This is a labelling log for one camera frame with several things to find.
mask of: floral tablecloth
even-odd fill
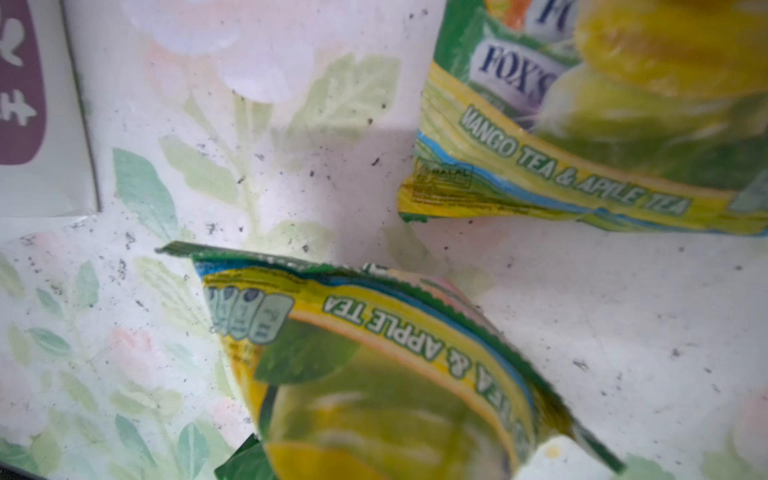
[[[765,240],[398,219],[440,0],[65,10],[103,213],[0,246],[0,461],[209,479],[253,431],[191,265],[154,253],[185,239],[446,276],[631,478],[765,478]],[[564,440],[535,463],[611,477]]]

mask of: candy package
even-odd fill
[[[194,262],[257,427],[220,480],[507,479],[555,435],[623,467],[444,280],[180,242],[160,252]]]
[[[448,0],[406,220],[768,231],[768,2]]]

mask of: green and yellow packaging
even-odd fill
[[[622,468],[444,280],[189,243],[160,252],[194,262],[257,424],[220,480],[511,478],[554,435]]]
[[[766,0],[448,0],[399,212],[763,235],[766,56]]]

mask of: candy bag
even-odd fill
[[[554,435],[622,468],[444,280],[181,242],[159,251],[194,262],[257,426],[220,480],[511,478]]]
[[[399,212],[765,234],[766,57],[766,0],[448,0]]]

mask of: purple label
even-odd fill
[[[45,87],[27,0],[0,2],[0,165],[21,165],[45,136]]]

